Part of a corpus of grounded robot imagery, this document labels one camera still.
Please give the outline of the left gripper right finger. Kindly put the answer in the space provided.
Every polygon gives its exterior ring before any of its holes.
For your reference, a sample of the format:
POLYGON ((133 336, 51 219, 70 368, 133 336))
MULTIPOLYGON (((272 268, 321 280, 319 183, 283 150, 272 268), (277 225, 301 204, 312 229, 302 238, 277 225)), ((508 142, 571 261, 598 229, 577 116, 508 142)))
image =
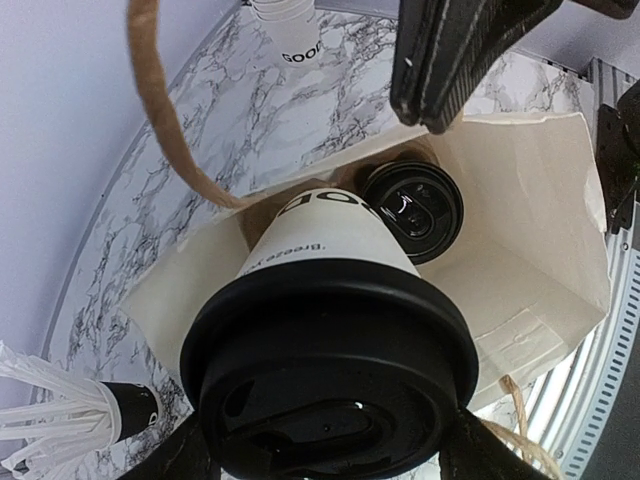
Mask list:
POLYGON ((533 468, 466 409, 456 412, 438 460, 441 479, 533 478, 533 468))

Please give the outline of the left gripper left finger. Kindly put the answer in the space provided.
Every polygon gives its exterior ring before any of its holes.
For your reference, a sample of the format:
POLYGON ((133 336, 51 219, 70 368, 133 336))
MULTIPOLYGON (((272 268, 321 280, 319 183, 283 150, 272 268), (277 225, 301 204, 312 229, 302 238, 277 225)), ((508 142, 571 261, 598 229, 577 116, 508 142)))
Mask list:
POLYGON ((219 480, 196 414, 191 414, 144 461, 120 480, 219 480))

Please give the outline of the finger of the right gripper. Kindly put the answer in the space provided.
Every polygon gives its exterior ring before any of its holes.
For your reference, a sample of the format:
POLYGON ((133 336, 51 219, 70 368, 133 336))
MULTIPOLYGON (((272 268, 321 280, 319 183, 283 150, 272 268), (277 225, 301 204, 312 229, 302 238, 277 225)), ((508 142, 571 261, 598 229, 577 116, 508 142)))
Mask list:
POLYGON ((558 1, 439 1, 427 40, 419 123, 444 133, 493 63, 558 1))
POLYGON ((463 100, 455 91, 480 20, 478 1, 402 1, 390 104, 404 125, 449 125, 463 100))

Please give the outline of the black cup lid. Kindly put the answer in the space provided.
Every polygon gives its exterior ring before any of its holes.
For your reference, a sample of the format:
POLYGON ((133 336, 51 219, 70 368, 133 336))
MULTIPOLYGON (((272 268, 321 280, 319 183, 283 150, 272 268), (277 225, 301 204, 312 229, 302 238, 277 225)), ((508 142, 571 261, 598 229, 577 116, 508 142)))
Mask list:
POLYGON ((415 265, 442 255, 461 231, 461 192, 452 177, 432 163, 407 158, 382 164, 359 192, 415 265))
POLYGON ((441 448, 479 361, 453 302, 373 262, 296 261, 232 281, 197 314, 183 388, 239 479, 386 479, 441 448))

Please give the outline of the brown cardboard cup carrier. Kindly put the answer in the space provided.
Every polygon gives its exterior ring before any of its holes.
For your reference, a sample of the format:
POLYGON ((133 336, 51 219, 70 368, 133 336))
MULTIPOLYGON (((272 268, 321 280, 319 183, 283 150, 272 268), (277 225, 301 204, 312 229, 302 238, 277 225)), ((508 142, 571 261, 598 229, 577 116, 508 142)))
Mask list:
POLYGON ((296 195, 316 188, 338 188, 360 195, 371 174, 379 167, 400 160, 417 160, 440 165, 438 156, 429 143, 411 140, 374 155, 343 165, 328 175, 310 178, 290 188, 273 193, 244 210, 238 220, 249 251, 256 246, 276 214, 296 195))

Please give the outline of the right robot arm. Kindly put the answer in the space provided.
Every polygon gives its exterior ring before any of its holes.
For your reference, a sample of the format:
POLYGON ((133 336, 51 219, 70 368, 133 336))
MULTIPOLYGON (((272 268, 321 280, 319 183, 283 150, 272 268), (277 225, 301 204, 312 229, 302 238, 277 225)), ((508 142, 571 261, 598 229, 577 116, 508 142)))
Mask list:
MULTIPOLYGON (((390 90, 399 121, 444 133, 494 62, 554 13, 551 0, 402 1, 390 90)), ((639 87, 599 107, 596 165, 610 233, 633 223, 639 189, 639 87)))

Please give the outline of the stack of white cups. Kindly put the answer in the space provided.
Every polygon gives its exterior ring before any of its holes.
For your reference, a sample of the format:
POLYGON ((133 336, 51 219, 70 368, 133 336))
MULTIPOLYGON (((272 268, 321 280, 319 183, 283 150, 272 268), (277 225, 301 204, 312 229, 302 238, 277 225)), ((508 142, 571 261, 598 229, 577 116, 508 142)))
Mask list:
POLYGON ((251 1, 252 12, 287 66, 316 63, 322 42, 313 0, 251 1))

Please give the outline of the black cup with straws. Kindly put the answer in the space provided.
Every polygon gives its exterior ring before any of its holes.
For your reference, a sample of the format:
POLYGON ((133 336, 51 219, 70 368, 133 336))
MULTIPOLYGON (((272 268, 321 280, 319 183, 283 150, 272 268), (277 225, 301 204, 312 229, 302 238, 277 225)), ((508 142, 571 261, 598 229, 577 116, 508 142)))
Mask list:
POLYGON ((163 414, 158 394, 148 386, 76 377, 6 345, 1 376, 53 395, 1 411, 1 439, 26 442, 1 460, 15 479, 70 479, 87 455, 147 430, 163 414))

